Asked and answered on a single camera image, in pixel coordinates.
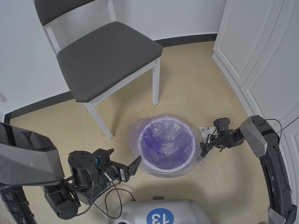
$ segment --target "wooden floor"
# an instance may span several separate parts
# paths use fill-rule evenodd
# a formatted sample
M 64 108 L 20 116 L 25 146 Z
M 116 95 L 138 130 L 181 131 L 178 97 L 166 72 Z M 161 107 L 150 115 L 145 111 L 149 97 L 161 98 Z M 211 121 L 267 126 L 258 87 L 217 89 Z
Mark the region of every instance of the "wooden floor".
M 59 150 L 66 177 L 70 176 L 68 153 L 74 150 L 93 152 L 114 148 L 111 159 L 129 165 L 133 156 L 127 142 L 129 127 L 139 118 L 159 114 L 175 116 L 199 133 L 199 126 L 212 126 L 220 117 L 230 118 L 230 127 L 240 126 L 247 115 L 232 87 L 211 58 L 214 42 L 167 47 L 161 57 L 159 104 L 152 104 L 152 72 L 148 71 L 96 106 L 96 110 L 115 137 L 110 140 L 91 114 L 75 100 L 53 105 L 14 118 L 11 125 L 33 130 L 50 137 Z M 128 183 L 119 187 L 131 191 L 137 200 L 193 199 L 209 213 L 215 224 L 256 224 L 268 221 L 268 193 L 259 163 L 245 142 L 225 149 L 213 149 L 206 166 L 196 166 L 188 174 L 158 178 L 138 170 Z M 59 219 L 48 206 L 40 187 L 24 187 L 38 223 L 105 223 L 93 206 L 80 217 Z M 121 193 L 124 201 L 130 200 Z M 109 214 L 119 206 L 117 194 L 108 198 Z M 103 199 L 97 203 L 105 208 Z M 12 217 L 0 204 L 0 223 Z

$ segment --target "white chair leg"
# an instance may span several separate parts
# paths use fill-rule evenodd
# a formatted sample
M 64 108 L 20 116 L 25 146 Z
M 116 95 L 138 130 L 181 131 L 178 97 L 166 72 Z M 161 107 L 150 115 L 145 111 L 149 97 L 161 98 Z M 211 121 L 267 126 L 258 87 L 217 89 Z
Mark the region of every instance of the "white chair leg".
M 91 102 L 89 103 L 84 103 L 85 107 L 89 110 L 89 112 L 92 114 L 92 116 L 95 118 L 95 120 L 98 122 L 98 124 L 101 126 L 103 131 L 108 135 L 110 139 L 112 139 L 114 136 L 108 129 L 108 127 L 105 125 L 104 121 L 102 118 L 99 116 L 98 112 L 95 110 L 95 107 Z
M 152 103 L 157 105 L 159 102 L 159 83 L 160 83 L 160 57 L 156 59 L 156 65 L 152 69 Z

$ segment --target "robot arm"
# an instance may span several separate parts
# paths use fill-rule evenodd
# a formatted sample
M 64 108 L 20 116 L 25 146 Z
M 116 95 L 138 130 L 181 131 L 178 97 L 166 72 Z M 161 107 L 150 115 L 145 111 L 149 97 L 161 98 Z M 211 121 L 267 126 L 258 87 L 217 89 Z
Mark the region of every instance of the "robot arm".
M 42 186 L 55 214 L 71 219 L 80 201 L 91 206 L 113 180 L 127 182 L 135 175 L 141 156 L 126 166 L 110 160 L 113 151 L 71 152 L 72 176 L 64 179 L 58 150 L 48 137 L 0 122 L 0 197 L 17 224 L 36 224 L 22 186 Z
M 231 148 L 247 140 L 253 153 L 260 159 L 269 193 L 269 223 L 292 224 L 296 219 L 297 207 L 292 204 L 286 167 L 279 149 L 279 136 L 271 125 L 259 115 L 246 119 L 236 130 L 229 129 L 230 120 L 214 121 L 217 135 L 209 135 L 201 145 L 202 156 L 213 148 Z

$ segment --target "chair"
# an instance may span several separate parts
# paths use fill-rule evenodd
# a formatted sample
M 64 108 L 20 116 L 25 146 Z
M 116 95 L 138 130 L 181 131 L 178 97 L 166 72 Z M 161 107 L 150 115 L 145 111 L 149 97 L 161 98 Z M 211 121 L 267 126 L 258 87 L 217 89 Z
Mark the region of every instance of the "chair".
M 34 5 L 73 97 L 76 102 L 84 103 L 112 139 L 114 136 L 94 106 L 150 69 L 152 102 L 157 105 L 163 48 L 131 27 L 116 21 L 112 0 L 107 0 L 111 22 L 60 50 L 49 23 L 92 1 L 34 0 Z

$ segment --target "blue circle sticker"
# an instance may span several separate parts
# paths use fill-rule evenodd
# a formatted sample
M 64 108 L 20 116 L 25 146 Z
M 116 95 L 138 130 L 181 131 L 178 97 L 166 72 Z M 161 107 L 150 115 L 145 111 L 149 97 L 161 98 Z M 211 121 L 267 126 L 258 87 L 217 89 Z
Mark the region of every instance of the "blue circle sticker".
M 173 224 L 174 217 L 171 211 L 157 208 L 147 215 L 147 224 Z

